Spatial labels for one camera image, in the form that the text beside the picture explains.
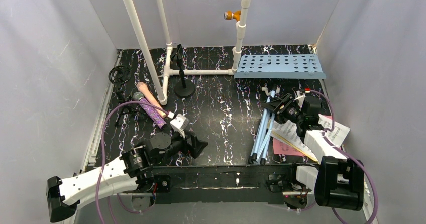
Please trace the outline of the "yellow sheet music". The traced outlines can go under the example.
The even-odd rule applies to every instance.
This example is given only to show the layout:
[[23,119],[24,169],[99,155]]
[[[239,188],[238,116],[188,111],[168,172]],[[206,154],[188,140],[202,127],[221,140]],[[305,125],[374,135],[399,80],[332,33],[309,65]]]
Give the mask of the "yellow sheet music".
[[279,134],[272,132],[271,134],[273,139],[273,153],[277,155],[291,155],[291,156],[305,156],[309,159],[317,162],[316,156],[312,153],[312,151],[307,148],[301,146],[297,146],[287,139],[283,138]]

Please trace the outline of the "purple glitter microphone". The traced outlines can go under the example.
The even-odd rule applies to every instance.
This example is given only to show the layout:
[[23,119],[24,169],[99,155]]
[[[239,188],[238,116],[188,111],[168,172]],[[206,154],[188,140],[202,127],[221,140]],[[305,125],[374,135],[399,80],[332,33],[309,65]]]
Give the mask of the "purple glitter microphone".
[[135,92],[133,94],[132,99],[134,101],[138,101],[141,108],[145,111],[145,113],[153,120],[154,124],[163,129],[166,126],[166,122],[161,117],[161,115],[157,112],[157,109],[153,107],[144,97],[144,95],[140,92]]

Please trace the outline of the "pink sheet music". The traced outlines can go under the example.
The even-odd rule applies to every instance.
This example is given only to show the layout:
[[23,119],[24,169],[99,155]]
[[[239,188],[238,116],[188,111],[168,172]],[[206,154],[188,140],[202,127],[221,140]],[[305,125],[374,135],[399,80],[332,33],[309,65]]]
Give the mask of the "pink sheet music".
[[295,131],[296,126],[292,122],[279,124],[274,121],[271,134],[274,154],[306,156],[316,162],[317,158],[312,150],[300,140]]

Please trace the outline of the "blue music stand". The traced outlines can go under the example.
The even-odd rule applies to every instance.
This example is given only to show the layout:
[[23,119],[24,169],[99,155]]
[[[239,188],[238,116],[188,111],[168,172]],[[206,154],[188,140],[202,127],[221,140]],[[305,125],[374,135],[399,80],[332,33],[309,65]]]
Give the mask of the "blue music stand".
[[284,163],[290,159],[272,152],[271,112],[265,114],[261,106],[269,97],[261,87],[267,87],[275,97],[296,95],[302,88],[323,91],[317,79],[232,78],[226,98],[230,102],[229,121],[224,125],[229,131],[224,138],[226,164],[256,164],[261,159],[266,163]]

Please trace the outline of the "black round-base microphone stand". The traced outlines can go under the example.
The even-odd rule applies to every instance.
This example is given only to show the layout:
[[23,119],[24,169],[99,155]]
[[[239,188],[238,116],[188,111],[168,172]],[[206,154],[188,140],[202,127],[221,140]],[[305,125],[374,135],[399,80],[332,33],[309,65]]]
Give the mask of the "black round-base microphone stand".
[[187,82],[185,80],[185,73],[183,70],[183,57],[182,57],[182,45],[176,46],[176,51],[171,54],[171,62],[176,63],[179,68],[180,81],[174,87],[174,93],[179,98],[188,98],[195,93],[195,84],[192,81]]

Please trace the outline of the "pink microphone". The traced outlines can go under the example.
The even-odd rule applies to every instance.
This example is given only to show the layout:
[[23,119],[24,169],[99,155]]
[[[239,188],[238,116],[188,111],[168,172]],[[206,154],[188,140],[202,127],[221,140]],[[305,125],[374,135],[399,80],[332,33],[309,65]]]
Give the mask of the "pink microphone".
[[151,91],[148,89],[147,85],[143,82],[138,82],[136,84],[137,90],[142,93],[145,97],[145,99],[151,104],[154,105],[160,109],[162,109],[161,105],[159,104],[159,102],[156,100],[156,98],[153,96],[153,94],[151,93]]

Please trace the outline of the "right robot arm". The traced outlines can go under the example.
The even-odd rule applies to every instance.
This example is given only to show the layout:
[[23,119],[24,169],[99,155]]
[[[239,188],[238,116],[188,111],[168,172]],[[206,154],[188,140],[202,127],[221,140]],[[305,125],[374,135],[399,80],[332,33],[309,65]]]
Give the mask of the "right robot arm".
[[318,167],[296,166],[293,180],[312,190],[320,206],[360,211],[364,172],[355,161],[340,153],[337,146],[325,140],[325,128],[319,123],[321,100],[307,96],[299,106],[287,94],[262,106],[275,114],[277,122],[295,124],[297,136],[318,160]]

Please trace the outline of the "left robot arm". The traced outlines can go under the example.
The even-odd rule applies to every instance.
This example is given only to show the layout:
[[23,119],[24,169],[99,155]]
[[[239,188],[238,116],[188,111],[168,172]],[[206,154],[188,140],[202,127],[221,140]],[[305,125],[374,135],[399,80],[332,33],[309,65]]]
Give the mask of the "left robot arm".
[[61,179],[47,180],[46,196],[51,223],[72,217],[89,203],[125,191],[148,191],[155,186],[153,167],[178,152],[197,158],[208,146],[195,133],[158,133],[122,153],[103,167]]

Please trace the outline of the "white pipe piece brass end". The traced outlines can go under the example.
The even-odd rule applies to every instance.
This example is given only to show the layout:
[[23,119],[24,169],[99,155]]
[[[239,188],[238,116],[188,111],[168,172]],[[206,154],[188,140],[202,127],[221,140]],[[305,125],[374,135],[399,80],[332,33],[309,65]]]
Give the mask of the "white pipe piece brass end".
[[261,87],[261,90],[265,93],[266,96],[270,96],[271,92],[267,87]]

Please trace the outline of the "orange knob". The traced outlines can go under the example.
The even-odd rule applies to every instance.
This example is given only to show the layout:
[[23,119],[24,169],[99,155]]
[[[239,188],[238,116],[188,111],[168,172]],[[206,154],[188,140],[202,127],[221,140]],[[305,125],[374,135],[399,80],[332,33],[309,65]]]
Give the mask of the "orange knob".
[[241,17],[241,11],[235,11],[235,12],[226,11],[226,12],[224,12],[224,19],[226,21],[236,20],[238,22],[240,20],[240,17]]

